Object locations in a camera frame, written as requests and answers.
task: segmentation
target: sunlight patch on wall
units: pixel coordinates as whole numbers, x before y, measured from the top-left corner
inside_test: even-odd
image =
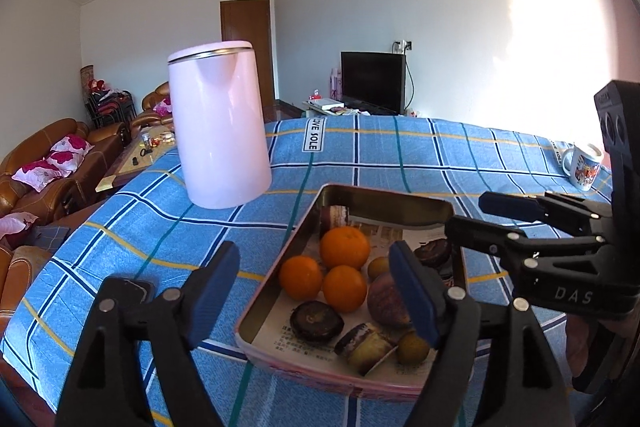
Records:
[[[481,97],[485,112],[498,113],[492,126],[601,140],[593,95],[612,74],[608,3],[510,0],[511,40],[503,57],[494,57],[494,81]]]

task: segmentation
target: blue plaid tablecloth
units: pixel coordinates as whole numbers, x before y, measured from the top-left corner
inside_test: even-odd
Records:
[[[188,199],[177,150],[171,150],[110,198],[76,230],[44,267],[1,343],[5,359],[56,410],[82,325],[102,279],[140,277],[158,291],[180,286],[209,261],[223,240],[241,252],[241,273],[210,338],[193,359],[224,423],[238,426],[401,426],[412,405],[324,393],[257,369],[234,343],[233,328],[286,237],[323,184],[337,182],[412,192],[450,201],[459,214],[487,216],[478,197],[491,190],[577,194],[558,155],[563,142],[423,118],[330,117],[321,151],[304,152],[306,120],[266,126],[273,172],[269,190],[226,210],[204,210]],[[603,168],[587,197],[609,201],[610,172]],[[530,237],[561,237],[540,223],[522,224]],[[513,288],[497,261],[465,252],[471,295],[506,303]],[[536,309],[567,380],[564,315]],[[461,424],[474,416],[488,348],[478,346]],[[148,343],[140,362],[157,425],[171,425]],[[572,394],[578,405],[583,398]]]

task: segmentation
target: coffee table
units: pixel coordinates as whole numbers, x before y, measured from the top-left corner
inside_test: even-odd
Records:
[[[154,147],[153,152],[140,156],[140,150],[144,149],[142,139],[140,138],[142,133],[148,133],[151,138],[154,138],[168,131],[170,131],[169,128],[165,126],[145,128],[125,147],[124,151],[120,153],[120,156],[116,158],[116,161],[105,173],[104,178],[98,183],[95,191],[99,193],[123,187],[147,167],[153,165],[165,152],[173,149],[175,147],[175,141],[170,143],[161,142],[157,147]],[[133,158],[138,159],[138,165],[133,165]]]

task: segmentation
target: metal tray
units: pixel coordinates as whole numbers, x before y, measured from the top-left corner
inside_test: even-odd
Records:
[[[238,320],[236,342],[256,366],[304,385],[373,399],[414,400],[420,394],[426,376],[419,383],[415,378],[407,383],[402,378],[373,381],[368,375],[336,374],[291,362],[284,354],[279,356],[253,344],[282,291],[278,283],[280,266],[290,257],[303,253],[312,235],[318,233],[321,208],[331,205],[346,206],[353,216],[393,224],[398,229],[426,229],[436,223],[445,223],[454,214],[453,206],[444,200],[347,185],[323,186]],[[456,246],[453,246],[452,264],[455,285],[466,289],[464,259]]]

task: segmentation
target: white book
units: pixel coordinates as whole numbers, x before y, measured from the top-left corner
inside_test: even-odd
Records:
[[[316,108],[320,108],[321,110],[327,111],[331,108],[343,108],[344,102],[338,102],[334,99],[312,99],[309,100],[309,103]]]

